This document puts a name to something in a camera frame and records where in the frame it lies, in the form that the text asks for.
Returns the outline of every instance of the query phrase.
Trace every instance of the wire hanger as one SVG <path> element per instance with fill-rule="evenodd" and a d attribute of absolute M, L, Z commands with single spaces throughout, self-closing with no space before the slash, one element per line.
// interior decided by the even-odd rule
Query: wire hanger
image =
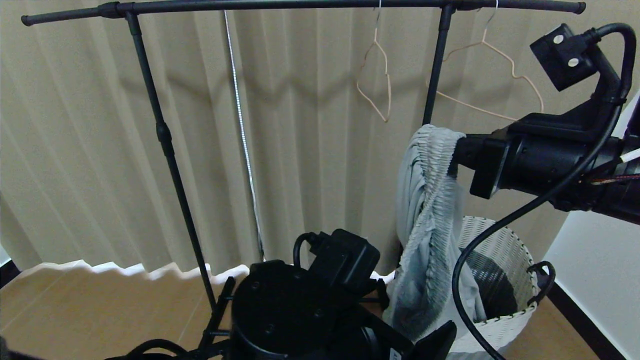
<path fill-rule="evenodd" d="M 388 122 L 389 115 L 391 114 L 391 77 L 389 76 L 389 71 L 388 71 L 387 53 L 378 42 L 378 23 L 380 22 L 381 12 L 382 12 L 382 0 L 380 0 L 380 3 L 378 5 L 378 16 L 376 17 L 376 29 L 373 31 L 373 42 L 371 43 L 371 46 L 369 46 L 367 52 L 364 54 L 364 61 L 362 62 L 362 66 L 360 66 L 360 72 L 358 73 L 358 79 L 356 80 L 356 88 L 358 88 L 358 92 L 360 92 L 360 95 L 362 95 L 362 97 L 364 97 L 365 99 L 367 99 L 367 101 L 369 101 L 369 104 L 373 106 L 374 110 L 376 110 L 376 113 L 380 115 L 382 120 L 384 122 Z M 373 49 L 374 46 L 380 50 L 380 52 L 385 58 L 385 76 L 387 77 L 387 97 L 388 97 L 386 116 L 382 114 L 382 111 L 378 109 L 378 107 L 373 102 L 373 100 L 371 100 L 371 98 L 369 98 L 366 94 L 364 94 L 364 92 L 362 92 L 362 89 L 360 88 L 360 76 L 362 75 L 362 69 L 364 69 L 364 66 L 367 64 L 367 56 L 369 55 L 369 52 L 371 52 L 371 49 Z"/>
<path fill-rule="evenodd" d="M 495 13 L 498 11 L 498 5 L 499 5 L 499 0 L 495 0 L 495 8 L 493 9 L 493 14 L 491 14 L 491 17 L 489 18 L 489 20 L 487 20 L 486 25 L 484 26 L 484 32 L 483 32 L 483 35 L 482 35 L 482 40 L 480 40 L 479 42 L 475 42 L 473 44 L 469 44 L 469 45 L 466 45 L 466 46 L 463 46 L 463 47 L 460 47 L 458 49 L 450 51 L 447 54 L 447 56 L 445 56 L 444 60 L 442 60 L 442 62 L 447 61 L 449 59 L 449 57 L 451 56 L 451 54 L 456 53 L 456 52 L 458 52 L 460 50 L 469 49 L 470 47 L 474 47 L 474 46 L 478 46 L 478 45 L 484 45 L 484 46 L 488 47 L 489 49 L 495 51 L 496 53 L 498 53 L 499 55 L 501 55 L 503 58 L 507 59 L 511 63 L 511 77 L 513 79 L 516 79 L 516 80 L 517 79 L 524 79 L 524 80 L 526 80 L 528 82 L 528 84 L 531 86 L 533 91 L 536 92 L 536 95 L 538 96 L 538 100 L 540 101 L 540 112 L 544 113 L 545 112 L 545 102 L 542 100 L 542 96 L 540 95 L 540 92 L 538 91 L 538 88 L 536 88 L 536 85 L 534 85 L 533 82 L 531 81 L 531 79 L 529 79 L 525 75 L 516 76 L 516 74 L 515 74 L 516 64 L 513 61 L 513 59 L 511 59 L 511 57 L 509 57 L 507 54 L 503 53 L 500 49 L 496 48 L 495 46 L 489 44 L 486 41 L 486 32 L 487 32 L 487 29 L 489 28 L 489 23 L 491 23 L 491 20 L 493 20 L 493 17 L 495 16 Z M 466 102 L 460 101 L 460 100 L 458 100 L 458 99 L 456 99 L 454 97 L 451 97 L 451 96 L 449 96 L 447 94 L 444 94 L 444 93 L 442 93 L 440 91 L 436 91 L 436 93 L 438 95 L 446 97 L 449 100 L 453 100 L 453 101 L 457 102 L 458 104 L 467 106 L 467 107 L 472 108 L 472 109 L 477 110 L 477 111 L 481 111 L 483 113 L 487 113 L 489 115 L 493 115 L 493 116 L 496 116 L 496 117 L 499 117 L 499 118 L 502 118 L 502 119 L 507 119 L 507 120 L 510 120 L 510 121 L 517 121 L 518 120 L 518 119 L 515 119 L 513 117 L 508 117 L 508 116 L 505 116 L 505 115 L 494 113 L 492 111 L 488 111 L 488 110 L 485 110 L 485 109 L 482 109 L 482 108 L 478 108 L 477 106 L 473 106 L 471 104 L 467 104 Z"/>

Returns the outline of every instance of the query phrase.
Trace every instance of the beige curtain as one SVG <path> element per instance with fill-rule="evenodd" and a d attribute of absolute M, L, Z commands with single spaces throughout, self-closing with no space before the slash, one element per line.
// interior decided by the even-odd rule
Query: beige curtain
<path fill-rule="evenodd" d="M 33 250 L 24 253 L 37 255 L 25 256 L 24 264 L 85 258 L 150 268 L 176 261 L 188 268 L 194 264 L 188 237 L 125 23 L 19 23 L 23 13 L 95 4 L 2 4 L 2 32 L 12 34 L 2 39 L 2 193 L 23 230 L 20 241 Z M 447 50 L 478 41 L 491 12 L 456 13 Z M 514 58 L 517 74 L 536 83 L 546 112 L 560 113 L 587 99 L 595 79 L 557 93 L 528 45 L 562 22 L 576 32 L 614 21 L 640 28 L 639 14 L 622 1 L 590 2 L 582 15 L 500 9 L 488 40 Z M 379 271 L 394 266 L 397 168 L 422 121 L 439 15 L 382 9 L 379 41 L 392 80 L 391 119 L 384 123 L 355 88 L 375 11 L 228 12 L 267 259 L 290 260 L 303 231 L 343 227 L 383 252 Z M 140 19 L 207 261 L 217 270 L 255 261 L 223 14 Z M 602 47 L 619 68 L 621 41 L 612 37 Z M 381 54 L 371 53 L 361 84 L 386 109 L 383 66 Z M 510 117 L 539 110 L 526 83 L 509 77 L 508 63 L 483 48 L 452 56 L 439 89 Z M 485 133 L 508 121 L 438 97 L 433 123 Z M 464 187 L 471 177 L 461 169 Z M 465 213 L 498 219 L 529 199 L 506 190 L 492 200 L 468 196 Z M 512 228 L 539 259 L 564 217 L 545 205 Z"/>

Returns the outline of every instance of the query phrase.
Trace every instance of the clothes rack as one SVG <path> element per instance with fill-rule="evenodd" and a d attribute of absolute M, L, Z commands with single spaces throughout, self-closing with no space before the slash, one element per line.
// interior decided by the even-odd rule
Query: clothes rack
<path fill-rule="evenodd" d="M 215 336 L 221 336 L 218 330 L 221 316 L 227 306 L 235 281 L 230 278 L 216 303 L 211 282 L 205 266 L 202 248 L 198 240 L 193 217 L 189 210 L 189 204 L 185 194 L 180 171 L 175 160 L 172 138 L 169 127 L 164 121 L 160 102 L 158 100 L 156 86 L 152 77 L 147 59 L 147 53 L 142 39 L 142 32 L 138 22 L 138 15 L 149 13 L 170 12 L 196 12 L 212 10 L 268 10 L 268 9 L 302 9 L 302 8 L 400 8 L 400 7 L 430 7 L 441 8 L 438 38 L 436 41 L 433 65 L 429 80 L 424 116 L 422 124 L 431 122 L 433 106 L 435 103 L 438 80 L 444 58 L 444 50 L 447 43 L 447 35 L 451 25 L 451 19 L 455 11 L 469 11 L 480 8 L 495 8 L 495 0 L 171 0 L 147 3 L 119 3 L 111 2 L 99 5 L 95 8 L 83 8 L 61 12 L 43 13 L 38 15 L 22 16 L 22 23 L 27 26 L 57 22 L 73 19 L 87 19 L 92 17 L 105 17 L 109 19 L 125 18 L 131 30 L 138 61 L 143 74 L 149 101 L 156 120 L 156 133 L 160 141 L 164 155 L 171 172 L 173 185 L 178 196 L 182 215 L 189 233 L 189 239 L 195 253 L 200 275 L 204 282 L 207 298 L 212 309 L 212 316 L 202 338 L 200 347 L 212 343 Z M 551 0 L 500 0 L 500 8 L 546 10 L 555 12 L 582 13 L 586 4 L 583 2 L 551 1 Z"/>

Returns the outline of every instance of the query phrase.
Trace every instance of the light blue garment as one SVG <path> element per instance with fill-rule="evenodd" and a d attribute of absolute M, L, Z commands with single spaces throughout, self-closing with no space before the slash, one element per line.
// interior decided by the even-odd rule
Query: light blue garment
<path fill-rule="evenodd" d="M 398 175 L 397 235 L 404 247 L 387 292 L 384 320 L 416 342 L 448 320 L 466 333 L 453 302 L 451 279 L 460 255 L 463 189 L 447 175 L 463 133 L 422 126 L 413 136 Z M 471 269 L 463 267 L 460 293 L 474 321 L 486 319 Z"/>

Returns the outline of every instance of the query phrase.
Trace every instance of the curtain fold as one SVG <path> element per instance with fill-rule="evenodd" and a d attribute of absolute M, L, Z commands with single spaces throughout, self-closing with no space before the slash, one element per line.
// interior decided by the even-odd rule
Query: curtain fold
<path fill-rule="evenodd" d="M 195 259 L 126 22 L 20 23 L 24 14 L 98 4 L 0 5 L 3 246 L 21 268 L 84 259 L 189 270 Z M 492 11 L 455 13 L 447 52 L 479 41 Z M 381 250 L 380 272 L 395 266 L 397 170 L 422 122 L 440 10 L 381 11 L 388 123 L 355 86 L 376 12 L 228 12 L 266 259 L 291 261 L 297 235 L 341 227 Z M 487 40 L 534 81 L 546 112 L 561 113 L 585 101 L 596 79 L 556 92 L 529 44 L 562 22 L 576 32 L 618 21 L 640 29 L 638 15 L 631 2 L 590 1 L 582 15 L 499 9 Z M 261 260 L 223 13 L 140 15 L 140 22 L 205 259 L 216 273 Z M 607 38 L 601 47 L 618 69 L 621 41 Z M 360 84 L 385 112 L 377 50 Z M 439 90 L 514 118 L 539 111 L 534 92 L 509 76 L 509 63 L 482 47 L 452 55 Z M 432 123 L 465 133 L 509 124 L 440 96 Z M 462 186 L 471 178 L 461 168 Z M 465 214 L 498 219 L 531 198 L 469 195 Z M 512 228 L 540 259 L 565 215 L 546 204 Z"/>

